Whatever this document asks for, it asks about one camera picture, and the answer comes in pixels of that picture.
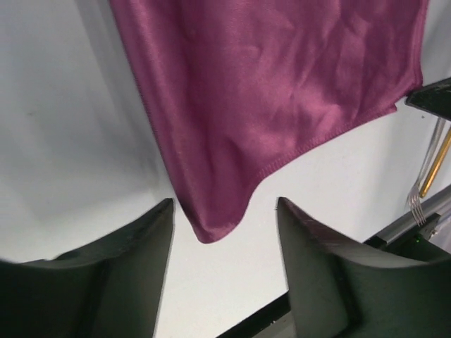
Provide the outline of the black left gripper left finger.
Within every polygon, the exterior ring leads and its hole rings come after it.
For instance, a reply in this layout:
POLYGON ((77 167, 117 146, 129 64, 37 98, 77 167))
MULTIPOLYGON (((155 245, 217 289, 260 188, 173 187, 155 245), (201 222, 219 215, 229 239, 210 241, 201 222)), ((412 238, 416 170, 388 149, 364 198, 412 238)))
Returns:
POLYGON ((152 337, 174 203, 53 260, 1 262, 2 337, 152 337))

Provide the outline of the magenta satin napkin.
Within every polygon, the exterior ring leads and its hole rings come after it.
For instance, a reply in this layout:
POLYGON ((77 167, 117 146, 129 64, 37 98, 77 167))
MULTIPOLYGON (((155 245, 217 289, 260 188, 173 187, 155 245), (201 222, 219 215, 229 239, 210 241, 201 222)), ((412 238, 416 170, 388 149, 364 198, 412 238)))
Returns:
POLYGON ((128 62, 198 240, 266 177, 395 111, 421 86, 427 1, 112 1, 128 62))

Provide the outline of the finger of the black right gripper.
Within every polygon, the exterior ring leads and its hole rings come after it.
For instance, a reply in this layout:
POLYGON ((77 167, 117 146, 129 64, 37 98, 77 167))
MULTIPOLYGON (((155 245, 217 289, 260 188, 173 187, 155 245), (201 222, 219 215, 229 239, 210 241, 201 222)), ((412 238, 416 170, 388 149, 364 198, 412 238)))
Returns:
POLYGON ((407 106, 451 119, 451 78, 428 84, 411 92, 405 100, 407 106))

